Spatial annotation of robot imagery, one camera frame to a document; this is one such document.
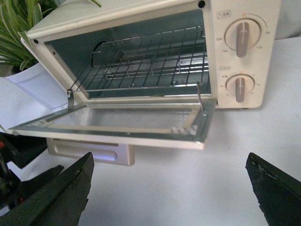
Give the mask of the right gripper black finger camera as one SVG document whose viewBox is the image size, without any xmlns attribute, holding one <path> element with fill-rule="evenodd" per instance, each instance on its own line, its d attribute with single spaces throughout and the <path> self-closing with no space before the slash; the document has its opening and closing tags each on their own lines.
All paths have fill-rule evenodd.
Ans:
<svg viewBox="0 0 301 226">
<path fill-rule="evenodd" d="M 269 226 L 301 224 L 301 182 L 249 153 L 246 160 L 253 192 Z"/>
</svg>

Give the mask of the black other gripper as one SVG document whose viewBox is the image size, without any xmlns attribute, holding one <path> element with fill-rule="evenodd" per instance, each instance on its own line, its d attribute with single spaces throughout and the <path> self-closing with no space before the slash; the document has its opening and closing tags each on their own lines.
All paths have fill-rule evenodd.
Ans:
<svg viewBox="0 0 301 226">
<path fill-rule="evenodd" d="M 27 181 L 21 181 L 8 168 L 8 163 L 13 162 L 23 169 L 46 148 L 45 138 L 1 132 L 0 208 L 12 209 L 1 216 L 2 226 L 78 225 L 91 188 L 94 170 L 91 152 L 65 171 L 64 166 L 57 165 Z"/>
</svg>

